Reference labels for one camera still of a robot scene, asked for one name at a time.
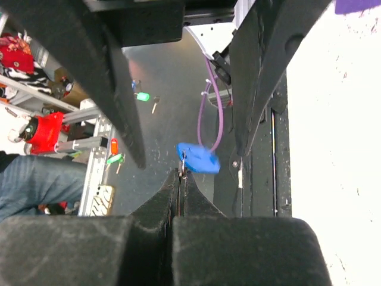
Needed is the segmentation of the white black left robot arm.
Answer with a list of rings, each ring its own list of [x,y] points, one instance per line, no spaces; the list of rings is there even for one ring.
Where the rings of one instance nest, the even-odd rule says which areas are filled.
[[[253,145],[261,114],[328,1],[255,1],[234,21],[238,1],[2,1],[80,83],[111,120],[138,168],[143,137],[122,49],[178,41],[189,31],[233,88],[238,154]]]

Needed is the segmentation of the blue plastic key tag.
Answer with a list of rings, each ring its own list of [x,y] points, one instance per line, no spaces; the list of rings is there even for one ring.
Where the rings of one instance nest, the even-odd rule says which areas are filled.
[[[185,168],[195,173],[217,174],[220,171],[220,160],[208,148],[181,142],[177,145],[177,153],[180,160],[181,152],[185,150]]]

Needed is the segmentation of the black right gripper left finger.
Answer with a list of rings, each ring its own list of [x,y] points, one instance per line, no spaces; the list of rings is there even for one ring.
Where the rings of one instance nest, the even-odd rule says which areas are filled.
[[[127,216],[13,216],[1,223],[2,285],[171,285],[175,170]]]

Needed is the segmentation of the silver keyring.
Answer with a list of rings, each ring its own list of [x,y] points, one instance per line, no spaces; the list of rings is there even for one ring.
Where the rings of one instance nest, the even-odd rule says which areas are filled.
[[[185,174],[185,159],[186,159],[186,153],[185,150],[183,150],[180,154],[180,161],[179,161],[179,178],[182,178]]]

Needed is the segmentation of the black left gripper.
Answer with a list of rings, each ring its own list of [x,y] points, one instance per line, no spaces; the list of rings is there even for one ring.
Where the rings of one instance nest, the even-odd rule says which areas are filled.
[[[1,1],[1,8],[67,69],[116,127],[137,167],[144,169],[129,62],[116,39],[123,47],[181,40],[184,2]]]

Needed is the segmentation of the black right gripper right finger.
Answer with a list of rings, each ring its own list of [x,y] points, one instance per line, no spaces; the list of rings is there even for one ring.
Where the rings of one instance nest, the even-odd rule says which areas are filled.
[[[182,214],[173,219],[174,285],[330,285],[317,236],[292,217],[225,217],[182,182]]]

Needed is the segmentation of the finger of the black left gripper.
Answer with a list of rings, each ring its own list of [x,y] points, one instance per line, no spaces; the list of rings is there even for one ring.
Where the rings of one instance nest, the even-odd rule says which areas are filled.
[[[328,1],[255,1],[229,45],[236,150],[249,154],[271,95]]]

